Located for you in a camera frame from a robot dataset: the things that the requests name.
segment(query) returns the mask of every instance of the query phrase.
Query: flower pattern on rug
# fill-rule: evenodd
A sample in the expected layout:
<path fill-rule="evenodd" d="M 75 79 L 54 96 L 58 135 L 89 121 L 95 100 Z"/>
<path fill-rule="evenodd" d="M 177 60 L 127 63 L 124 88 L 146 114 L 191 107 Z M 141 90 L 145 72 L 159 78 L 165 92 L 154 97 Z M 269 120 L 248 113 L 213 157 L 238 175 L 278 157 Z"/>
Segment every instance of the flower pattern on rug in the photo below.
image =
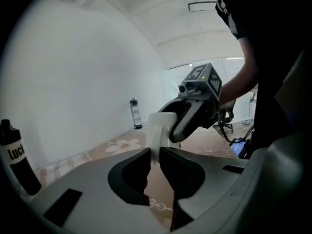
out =
<path fill-rule="evenodd" d="M 167 207 L 165 204 L 163 203 L 157 203 L 156 202 L 156 199 L 150 199 L 150 208 L 153 208 L 155 207 L 157 210 L 160 210 L 160 211 L 164 211 L 164 210 L 167 210 L 167 211 L 173 211 L 173 209 Z"/>
<path fill-rule="evenodd" d="M 141 145 L 137 144 L 139 140 L 137 138 L 131 139 L 129 141 L 125 139 L 118 140 L 117 145 L 110 146 L 106 149 L 106 152 L 113 153 L 113 155 L 125 153 L 127 151 L 132 151 L 141 148 Z"/>

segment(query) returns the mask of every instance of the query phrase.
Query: bottle cap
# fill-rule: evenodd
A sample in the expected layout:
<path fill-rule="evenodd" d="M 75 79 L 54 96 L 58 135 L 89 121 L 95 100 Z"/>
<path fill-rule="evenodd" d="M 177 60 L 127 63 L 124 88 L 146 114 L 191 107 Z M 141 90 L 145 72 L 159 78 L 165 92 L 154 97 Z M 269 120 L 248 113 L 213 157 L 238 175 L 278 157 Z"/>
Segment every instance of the bottle cap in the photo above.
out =
<path fill-rule="evenodd" d="M 21 139 L 20 131 L 13 128 L 10 120 L 3 119 L 0 125 L 0 145 L 8 145 Z"/>

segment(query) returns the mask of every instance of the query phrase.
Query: person's arm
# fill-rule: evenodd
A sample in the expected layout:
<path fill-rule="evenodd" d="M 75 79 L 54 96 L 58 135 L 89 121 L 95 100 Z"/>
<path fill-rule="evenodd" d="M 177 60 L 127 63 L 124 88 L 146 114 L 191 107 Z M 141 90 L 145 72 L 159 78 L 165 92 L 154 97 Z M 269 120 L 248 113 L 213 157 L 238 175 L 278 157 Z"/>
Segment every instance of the person's arm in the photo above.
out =
<path fill-rule="evenodd" d="M 258 83 L 259 70 L 254 60 L 254 51 L 247 38 L 240 38 L 245 64 L 237 75 L 221 88 L 220 106 L 241 97 L 253 89 Z"/>

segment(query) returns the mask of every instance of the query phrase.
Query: water bottle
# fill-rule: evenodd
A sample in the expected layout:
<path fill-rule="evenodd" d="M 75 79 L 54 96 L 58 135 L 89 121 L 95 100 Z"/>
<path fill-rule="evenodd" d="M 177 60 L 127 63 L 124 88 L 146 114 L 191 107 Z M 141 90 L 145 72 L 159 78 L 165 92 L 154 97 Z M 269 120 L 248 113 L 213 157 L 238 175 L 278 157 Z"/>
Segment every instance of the water bottle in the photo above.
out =
<path fill-rule="evenodd" d="M 41 184 L 27 160 L 20 131 L 13 128 L 8 119 L 1 121 L 0 145 L 6 161 L 25 191 L 29 195 L 35 195 L 39 192 Z"/>
<path fill-rule="evenodd" d="M 135 129 L 142 128 L 141 114 L 140 114 L 140 109 L 138 107 L 136 98 L 133 98 L 132 100 L 130 100 L 130 107 L 131 107 L 131 114 L 132 114 L 132 119 L 133 119 L 133 124 L 135 126 Z"/>

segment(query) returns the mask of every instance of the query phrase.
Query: ceiling light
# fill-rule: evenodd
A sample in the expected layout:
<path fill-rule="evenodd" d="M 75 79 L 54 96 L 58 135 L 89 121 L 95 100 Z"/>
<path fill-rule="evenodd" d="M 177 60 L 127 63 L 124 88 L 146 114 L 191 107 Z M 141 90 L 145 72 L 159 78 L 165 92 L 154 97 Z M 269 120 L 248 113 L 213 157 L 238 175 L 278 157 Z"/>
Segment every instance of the ceiling light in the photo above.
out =
<path fill-rule="evenodd" d="M 229 58 L 226 58 L 226 60 L 243 60 L 244 58 L 243 57 L 229 57 Z"/>
<path fill-rule="evenodd" d="M 203 11 L 203 10 L 215 10 L 216 2 L 191 2 L 189 3 L 189 11 Z"/>

